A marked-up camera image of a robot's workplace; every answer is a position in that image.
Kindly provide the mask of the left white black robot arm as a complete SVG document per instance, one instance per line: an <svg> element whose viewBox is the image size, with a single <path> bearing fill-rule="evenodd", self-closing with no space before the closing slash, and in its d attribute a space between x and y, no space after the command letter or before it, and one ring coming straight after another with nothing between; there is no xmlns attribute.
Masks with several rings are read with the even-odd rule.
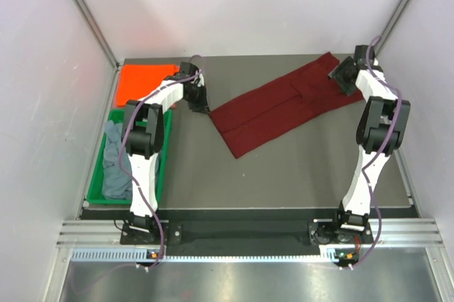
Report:
<svg viewBox="0 0 454 302"><path fill-rule="evenodd" d="M127 227L148 243L156 241L162 231L156 216L155 170L165 145L164 114L181 100L192 112L210 113L203 72L191 62L182 62L150 94L128 101L124 108L118 165L132 181Z"/></svg>

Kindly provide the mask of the dark red t-shirt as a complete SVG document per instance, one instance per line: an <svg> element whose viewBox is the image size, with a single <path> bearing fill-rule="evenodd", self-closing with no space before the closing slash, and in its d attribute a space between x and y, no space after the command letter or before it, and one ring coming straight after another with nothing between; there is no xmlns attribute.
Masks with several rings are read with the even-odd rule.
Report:
<svg viewBox="0 0 454 302"><path fill-rule="evenodd" d="M246 92L210 113L228 149L238 159L329 111L362 101L347 95L328 74L339 65L331 53Z"/></svg>

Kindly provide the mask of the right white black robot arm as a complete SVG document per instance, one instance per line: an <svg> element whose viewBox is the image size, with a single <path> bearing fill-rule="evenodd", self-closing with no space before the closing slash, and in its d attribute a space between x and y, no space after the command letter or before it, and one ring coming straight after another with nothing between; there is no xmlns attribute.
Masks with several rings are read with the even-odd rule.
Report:
<svg viewBox="0 0 454 302"><path fill-rule="evenodd" d="M357 45L330 74L342 92L359 91L365 101L355 140L358 161L347 194L340 202L331 234L339 242L367 232L375 187L394 151L402 145L411 104L387 83L375 55L375 44Z"/></svg>

